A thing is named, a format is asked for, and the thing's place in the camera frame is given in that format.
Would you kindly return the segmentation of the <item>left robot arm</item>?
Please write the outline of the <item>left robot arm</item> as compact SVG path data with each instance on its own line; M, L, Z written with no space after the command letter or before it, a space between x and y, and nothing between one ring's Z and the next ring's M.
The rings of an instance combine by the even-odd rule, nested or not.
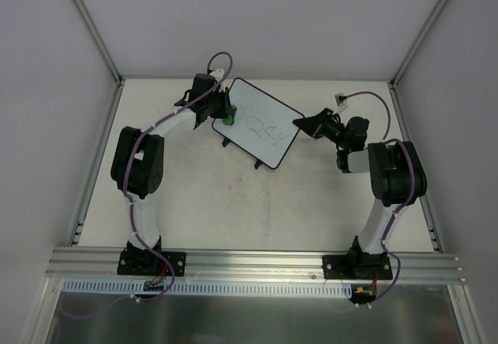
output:
M197 74L173 110L145 130L127 126L120 132L110 177L128 205L131 235L120 254L121 276L183 276L186 254L163 251L154 195L164 173L167 141L195 130L207 119L233 123L236 108L225 84L226 71Z

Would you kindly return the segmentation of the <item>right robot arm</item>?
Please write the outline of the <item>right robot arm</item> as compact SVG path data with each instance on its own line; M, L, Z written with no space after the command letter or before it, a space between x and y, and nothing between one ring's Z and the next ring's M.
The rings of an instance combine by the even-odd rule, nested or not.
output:
M374 196L366 224L344 255L322 257L324 278L391 280L388 250L397 218L426 194L427 178L412 142L391 139L366 143L369 121L353 117L347 124L325 108L293 124L312 139L326 138L336 145L336 162L344 174L368 173Z

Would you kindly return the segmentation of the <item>green whiteboard eraser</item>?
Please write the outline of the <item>green whiteboard eraser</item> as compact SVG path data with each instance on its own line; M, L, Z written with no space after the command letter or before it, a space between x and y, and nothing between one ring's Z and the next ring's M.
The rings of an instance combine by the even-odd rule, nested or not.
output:
M227 116L223 119L224 125L233 125L235 122L235 115L237 113L237 107L232 105L231 110L228 111Z

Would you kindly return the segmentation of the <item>small black-framed whiteboard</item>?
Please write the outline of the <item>small black-framed whiteboard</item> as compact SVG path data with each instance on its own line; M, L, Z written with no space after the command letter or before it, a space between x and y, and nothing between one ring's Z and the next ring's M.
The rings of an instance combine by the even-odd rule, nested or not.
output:
M212 129L258 163L277 169L299 133L293 122L304 115L242 78L233 81L229 95L236 107L233 124L216 119Z

